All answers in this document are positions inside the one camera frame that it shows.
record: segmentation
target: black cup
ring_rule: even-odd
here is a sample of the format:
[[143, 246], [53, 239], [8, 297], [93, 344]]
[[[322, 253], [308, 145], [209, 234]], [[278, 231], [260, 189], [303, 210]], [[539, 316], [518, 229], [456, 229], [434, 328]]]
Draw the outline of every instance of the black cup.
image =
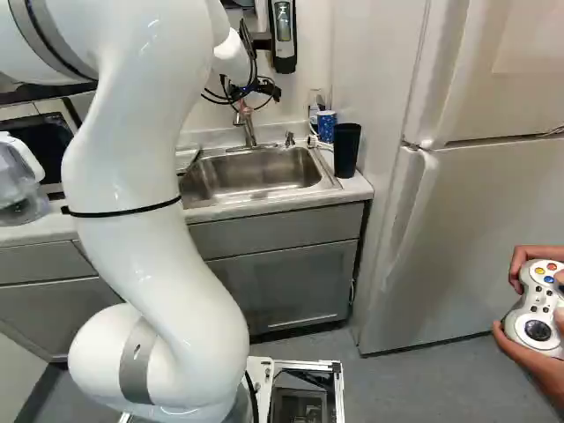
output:
[[335, 158], [335, 176], [349, 179], [356, 172], [356, 160], [359, 156], [360, 133], [362, 127], [357, 123], [335, 125], [333, 157]]

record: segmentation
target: white refrigerator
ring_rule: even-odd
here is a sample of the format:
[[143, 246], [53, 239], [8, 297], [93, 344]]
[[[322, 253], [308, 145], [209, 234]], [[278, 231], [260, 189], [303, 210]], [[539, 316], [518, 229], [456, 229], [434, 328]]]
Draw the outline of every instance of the white refrigerator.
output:
[[334, 14], [334, 105], [364, 126], [376, 191], [360, 352], [487, 331], [516, 301], [513, 247], [564, 244], [564, 137], [538, 135], [564, 123], [564, 1], [349, 4]]

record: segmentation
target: sink basin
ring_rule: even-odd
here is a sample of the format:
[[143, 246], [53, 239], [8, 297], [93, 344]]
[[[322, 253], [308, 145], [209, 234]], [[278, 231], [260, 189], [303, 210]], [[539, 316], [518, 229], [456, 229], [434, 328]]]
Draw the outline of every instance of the sink basin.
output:
[[181, 178], [182, 201], [195, 208], [337, 188], [322, 160], [301, 147], [203, 152]]

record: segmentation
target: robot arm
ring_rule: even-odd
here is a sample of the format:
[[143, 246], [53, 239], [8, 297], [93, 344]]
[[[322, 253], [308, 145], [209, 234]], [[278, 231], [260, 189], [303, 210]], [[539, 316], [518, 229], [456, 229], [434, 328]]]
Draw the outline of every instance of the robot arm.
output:
[[[47, 53], [33, 32], [40, 41], [51, 34]], [[71, 375], [120, 411], [219, 423], [234, 406], [249, 334], [189, 237], [174, 148], [212, 66], [248, 82], [249, 58], [223, 7], [1, 0], [0, 33], [0, 71], [12, 78], [61, 84], [91, 70], [100, 81], [63, 159], [63, 186], [89, 258], [127, 303], [80, 330]]]

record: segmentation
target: game controller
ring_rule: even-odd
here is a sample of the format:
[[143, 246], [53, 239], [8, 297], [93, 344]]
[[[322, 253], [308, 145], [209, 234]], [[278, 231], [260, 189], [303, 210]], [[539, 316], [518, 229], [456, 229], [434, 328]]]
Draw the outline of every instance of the game controller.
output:
[[525, 263], [519, 271], [524, 294], [503, 324], [509, 339], [560, 360], [564, 360], [564, 349], [554, 323], [554, 310], [564, 307], [564, 287], [560, 289], [554, 274], [562, 270], [564, 263], [555, 260]]

